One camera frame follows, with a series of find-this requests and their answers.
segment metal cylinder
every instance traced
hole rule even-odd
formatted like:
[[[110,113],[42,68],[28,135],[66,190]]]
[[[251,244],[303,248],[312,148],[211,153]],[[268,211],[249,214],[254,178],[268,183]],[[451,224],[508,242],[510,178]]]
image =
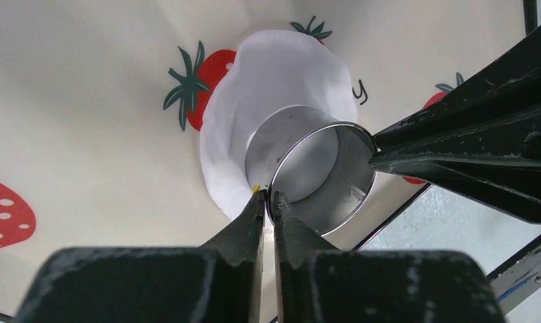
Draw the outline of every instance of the metal cylinder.
[[[308,227],[327,234],[365,202],[375,179],[368,161],[376,150],[362,126],[292,106],[269,117],[253,135],[245,158],[247,181],[266,188],[269,199],[284,192]]]

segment red strawberry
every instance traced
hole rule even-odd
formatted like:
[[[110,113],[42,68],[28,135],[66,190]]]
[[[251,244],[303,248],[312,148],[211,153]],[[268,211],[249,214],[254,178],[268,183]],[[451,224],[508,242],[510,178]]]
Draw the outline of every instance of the red strawberry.
[[[169,92],[164,100],[164,110],[169,108],[177,100],[180,101],[179,121],[185,131],[186,121],[196,130],[201,129],[203,124],[203,112],[211,97],[211,92],[227,74],[227,64],[235,61],[235,52],[232,50],[218,50],[207,57],[205,62],[205,49],[199,42],[197,55],[192,66],[191,57],[181,49],[181,55],[185,64],[186,76],[180,75],[174,69],[169,74],[180,82],[180,85]]]
[[[27,240],[35,227],[35,214],[27,202],[0,183],[0,248]]]
[[[209,92],[200,91],[197,94],[197,105],[194,112],[191,109],[187,110],[187,121],[195,130],[199,131],[203,125],[203,112],[207,106],[207,102],[213,93],[213,90],[219,84],[229,71],[228,65],[235,61],[235,52],[228,49],[221,49],[209,55],[205,62],[201,64],[197,71],[197,77],[207,84],[211,89]]]
[[[301,32],[303,34],[307,34],[308,36],[312,36],[312,37],[316,38],[320,42],[320,44],[323,44],[322,39],[325,39],[326,37],[331,35],[332,31],[329,31],[329,32],[323,32],[322,31],[324,29],[324,22],[322,22],[320,25],[316,26],[316,28],[310,30],[310,28],[312,26],[312,23],[314,22],[315,19],[316,19],[316,16],[313,15],[312,19],[310,20],[310,23],[308,23],[306,28],[304,28],[301,24],[299,24],[297,22],[291,22],[290,26],[293,26],[294,29],[296,29],[296,31],[298,31],[298,32]]]
[[[457,86],[461,85],[463,82],[464,82],[464,79],[463,79],[462,75],[460,73],[457,73]],[[434,96],[432,96],[431,99],[429,99],[429,101],[427,101],[427,103],[423,106],[423,108],[421,108],[421,110],[423,110],[426,107],[432,105],[433,103],[439,101],[444,96],[446,96],[447,93],[453,91],[453,89],[454,89],[452,86],[444,84],[444,83],[437,84],[437,85],[435,85],[435,87],[437,89],[440,89],[441,91],[439,93],[435,94]],[[425,181],[417,180],[415,178],[403,177],[403,179],[406,180],[407,182],[411,183],[411,184],[424,184],[425,183]]]

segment black metal bracket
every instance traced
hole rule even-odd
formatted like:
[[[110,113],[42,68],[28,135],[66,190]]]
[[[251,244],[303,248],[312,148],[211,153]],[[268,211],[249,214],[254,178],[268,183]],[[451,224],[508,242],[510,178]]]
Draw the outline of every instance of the black metal bracket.
[[[70,248],[13,322],[258,322],[264,191],[199,248]]]
[[[538,27],[538,4],[536,0],[523,0],[522,2],[524,4],[524,27],[528,35]]]
[[[541,224],[541,26],[442,100],[374,136],[375,170]]]
[[[491,272],[487,279],[505,313],[541,288],[541,235]]]
[[[275,194],[279,322],[504,322],[468,256],[341,251]]]

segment white dots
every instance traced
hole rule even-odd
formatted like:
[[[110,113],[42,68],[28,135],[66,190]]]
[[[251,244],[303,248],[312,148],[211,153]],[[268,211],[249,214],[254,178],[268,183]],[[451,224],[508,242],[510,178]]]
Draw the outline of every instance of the white dots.
[[[1,199],[0,204],[3,205],[4,207],[10,207],[13,205],[13,201],[9,199]]]

